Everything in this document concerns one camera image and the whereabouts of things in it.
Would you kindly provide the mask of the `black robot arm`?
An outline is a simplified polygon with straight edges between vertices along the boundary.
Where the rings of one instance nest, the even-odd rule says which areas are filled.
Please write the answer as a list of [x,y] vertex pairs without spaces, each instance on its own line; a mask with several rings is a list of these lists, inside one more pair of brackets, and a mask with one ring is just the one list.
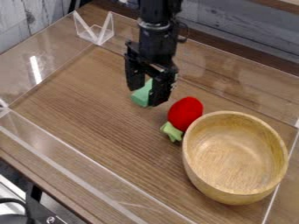
[[137,0],[138,41],[125,42],[125,83],[130,99],[141,107],[166,102],[178,69],[173,64],[182,0]]

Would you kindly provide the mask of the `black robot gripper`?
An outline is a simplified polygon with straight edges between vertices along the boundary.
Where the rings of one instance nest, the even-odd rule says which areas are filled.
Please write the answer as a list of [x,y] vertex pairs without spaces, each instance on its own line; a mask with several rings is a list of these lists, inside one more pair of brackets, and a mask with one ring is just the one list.
[[125,42],[125,83],[130,91],[145,85],[145,75],[152,78],[148,105],[154,107],[169,99],[177,66],[173,64],[178,42],[178,23],[149,24],[140,20],[137,42]]

